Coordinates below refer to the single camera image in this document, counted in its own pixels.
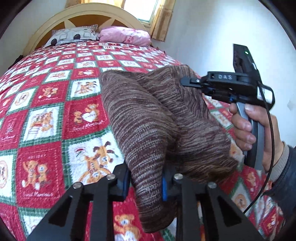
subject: hand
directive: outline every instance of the hand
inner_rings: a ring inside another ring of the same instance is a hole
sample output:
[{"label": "hand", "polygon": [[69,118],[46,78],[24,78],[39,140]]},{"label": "hand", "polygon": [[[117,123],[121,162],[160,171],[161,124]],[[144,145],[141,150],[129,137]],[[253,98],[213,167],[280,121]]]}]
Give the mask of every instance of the hand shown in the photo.
[{"label": "hand", "polygon": [[[252,144],[256,142],[256,137],[251,134],[252,125],[249,121],[245,120],[237,113],[236,104],[231,104],[229,107],[230,113],[233,114],[231,122],[234,125],[234,134],[236,136],[235,142],[237,146],[245,150],[251,150]],[[255,106],[246,104],[245,105],[246,114],[253,120],[258,121],[265,129],[265,144],[264,144],[264,154],[263,154],[263,167],[267,172],[270,167],[271,162],[271,132],[270,126],[267,116],[267,111],[261,106]],[[277,119],[274,115],[271,115],[272,126],[274,130],[274,147],[275,147],[275,155],[274,155],[274,165],[280,159],[283,150],[284,143],[281,141],[279,135],[279,127],[277,123]]]}]

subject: yellow curtain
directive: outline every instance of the yellow curtain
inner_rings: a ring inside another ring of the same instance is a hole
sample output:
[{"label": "yellow curtain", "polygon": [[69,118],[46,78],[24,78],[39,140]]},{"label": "yellow curtain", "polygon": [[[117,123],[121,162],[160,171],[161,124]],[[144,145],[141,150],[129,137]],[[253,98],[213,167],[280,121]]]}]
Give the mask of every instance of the yellow curtain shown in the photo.
[{"label": "yellow curtain", "polygon": [[159,41],[165,41],[173,8],[176,0],[161,0],[160,6],[150,27],[150,36]]},{"label": "yellow curtain", "polygon": [[124,5],[125,0],[67,0],[65,8],[89,2],[107,3],[117,7],[122,7]]}]

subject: window curtain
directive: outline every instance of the window curtain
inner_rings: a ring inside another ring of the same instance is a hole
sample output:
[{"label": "window curtain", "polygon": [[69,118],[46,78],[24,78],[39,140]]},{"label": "window curtain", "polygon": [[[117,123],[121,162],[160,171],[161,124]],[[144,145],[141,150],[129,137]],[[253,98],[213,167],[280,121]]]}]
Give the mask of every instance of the window curtain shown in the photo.
[{"label": "window curtain", "polygon": [[176,0],[161,0],[150,27],[149,34],[153,39],[165,41],[175,1]]}]

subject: pink pillow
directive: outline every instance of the pink pillow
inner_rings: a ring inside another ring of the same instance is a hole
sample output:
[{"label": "pink pillow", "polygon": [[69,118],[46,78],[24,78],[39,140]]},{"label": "pink pillow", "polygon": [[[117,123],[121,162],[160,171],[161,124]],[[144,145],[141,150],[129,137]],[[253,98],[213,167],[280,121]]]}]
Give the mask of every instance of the pink pillow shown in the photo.
[{"label": "pink pillow", "polygon": [[151,43],[148,32],[117,26],[101,30],[98,37],[101,42],[124,43],[139,46],[148,46]]}]

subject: heart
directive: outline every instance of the heart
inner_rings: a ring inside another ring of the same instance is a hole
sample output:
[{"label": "heart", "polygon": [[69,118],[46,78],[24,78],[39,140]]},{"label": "heart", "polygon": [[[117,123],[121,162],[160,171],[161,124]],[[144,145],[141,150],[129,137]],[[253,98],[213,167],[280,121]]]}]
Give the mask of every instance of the heart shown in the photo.
[{"label": "heart", "polygon": [[91,71],[84,71],[83,73],[86,74],[86,75],[91,75],[92,74]]},{"label": "heart", "polygon": [[82,115],[82,118],[87,122],[93,122],[94,119],[96,118],[96,113],[94,111],[90,113],[85,113]]},{"label": "heart", "polygon": [[138,241],[133,232],[127,231],[125,235],[116,234],[114,236],[115,241]]}]

